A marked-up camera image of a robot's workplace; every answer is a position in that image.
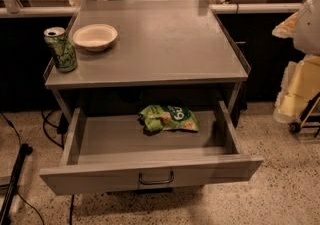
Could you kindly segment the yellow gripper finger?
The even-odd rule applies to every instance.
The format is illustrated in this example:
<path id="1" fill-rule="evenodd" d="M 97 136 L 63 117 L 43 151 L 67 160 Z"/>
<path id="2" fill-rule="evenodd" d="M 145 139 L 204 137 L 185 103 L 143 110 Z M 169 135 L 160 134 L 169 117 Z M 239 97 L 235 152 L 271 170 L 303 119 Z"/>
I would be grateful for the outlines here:
<path id="1" fill-rule="evenodd" d="M 295 12 L 292 15 L 290 15 L 287 19 L 285 19 L 283 22 L 278 24 L 272 30 L 272 35 L 283 39 L 292 38 L 294 34 L 297 15 L 298 13 Z"/>

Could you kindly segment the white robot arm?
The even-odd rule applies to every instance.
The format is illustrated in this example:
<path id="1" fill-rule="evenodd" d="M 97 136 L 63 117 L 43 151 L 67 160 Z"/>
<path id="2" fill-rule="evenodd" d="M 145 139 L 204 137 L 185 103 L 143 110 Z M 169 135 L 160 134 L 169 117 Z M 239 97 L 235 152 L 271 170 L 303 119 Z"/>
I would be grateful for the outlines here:
<path id="1" fill-rule="evenodd" d="M 306 54 L 320 54 L 320 0 L 306 0 L 302 7 L 278 24 L 272 35 L 292 38 L 294 47 Z"/>

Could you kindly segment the yellow robot base cart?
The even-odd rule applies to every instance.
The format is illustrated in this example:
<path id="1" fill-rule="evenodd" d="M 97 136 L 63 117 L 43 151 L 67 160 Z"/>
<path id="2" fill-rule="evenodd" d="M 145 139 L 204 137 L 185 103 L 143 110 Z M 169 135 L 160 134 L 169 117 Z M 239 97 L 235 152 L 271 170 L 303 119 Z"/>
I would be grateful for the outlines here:
<path id="1" fill-rule="evenodd" d="M 273 118 L 289 125 L 289 131 L 299 133 L 304 122 L 317 122 L 312 108 L 320 93 L 320 57 L 306 55 L 301 61 L 290 61 L 284 70 L 281 90 L 275 101 Z"/>

